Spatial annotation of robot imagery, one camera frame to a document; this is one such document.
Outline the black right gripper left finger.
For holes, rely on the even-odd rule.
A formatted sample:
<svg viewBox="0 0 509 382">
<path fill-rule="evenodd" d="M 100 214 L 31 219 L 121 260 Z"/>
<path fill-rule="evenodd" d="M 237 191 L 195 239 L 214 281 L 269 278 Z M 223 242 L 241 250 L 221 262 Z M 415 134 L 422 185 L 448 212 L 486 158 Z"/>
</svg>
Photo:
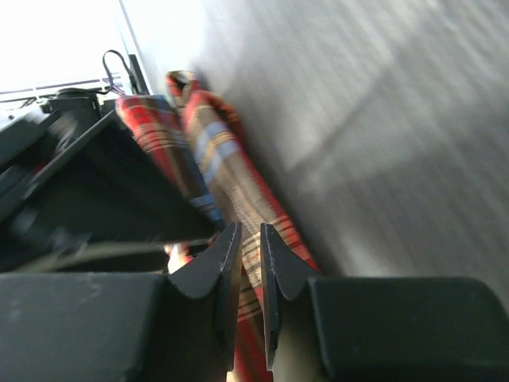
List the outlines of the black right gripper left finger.
<svg viewBox="0 0 509 382">
<path fill-rule="evenodd" d="M 242 226 L 170 275 L 1 277 L 4 381 L 224 381 L 233 369 Z"/>
</svg>

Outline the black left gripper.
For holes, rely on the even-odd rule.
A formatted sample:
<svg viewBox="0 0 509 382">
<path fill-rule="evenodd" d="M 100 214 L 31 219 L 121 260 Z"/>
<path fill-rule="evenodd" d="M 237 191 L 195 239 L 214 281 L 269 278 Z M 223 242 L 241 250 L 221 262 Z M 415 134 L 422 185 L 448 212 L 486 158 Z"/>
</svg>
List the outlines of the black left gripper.
<svg viewBox="0 0 509 382">
<path fill-rule="evenodd" d="M 114 109 L 65 88 L 1 127 L 4 271 L 156 271 L 165 245 L 214 236 Z"/>
</svg>

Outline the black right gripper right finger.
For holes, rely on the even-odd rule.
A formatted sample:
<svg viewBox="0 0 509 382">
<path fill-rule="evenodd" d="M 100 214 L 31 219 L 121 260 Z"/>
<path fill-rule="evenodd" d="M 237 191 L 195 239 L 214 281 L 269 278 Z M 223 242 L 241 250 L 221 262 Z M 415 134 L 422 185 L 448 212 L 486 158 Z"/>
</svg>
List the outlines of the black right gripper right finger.
<svg viewBox="0 0 509 382">
<path fill-rule="evenodd" d="M 508 316 L 481 281 L 326 277 L 260 228 L 276 381 L 505 381 Z"/>
</svg>

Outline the red brown plaid shirt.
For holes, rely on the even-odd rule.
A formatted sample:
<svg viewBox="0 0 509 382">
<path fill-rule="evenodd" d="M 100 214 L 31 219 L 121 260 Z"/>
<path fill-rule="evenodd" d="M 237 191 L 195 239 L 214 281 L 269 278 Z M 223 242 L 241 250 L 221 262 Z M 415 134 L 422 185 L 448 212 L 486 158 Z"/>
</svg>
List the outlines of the red brown plaid shirt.
<svg viewBox="0 0 509 382">
<path fill-rule="evenodd" d="M 260 225 L 272 224 L 290 249 L 316 263 L 245 151 L 235 109 L 191 73 L 168 72 L 169 95 L 123 95 L 121 120 L 158 169 L 216 227 L 243 226 L 238 329 L 229 381 L 271 381 L 262 318 Z"/>
</svg>

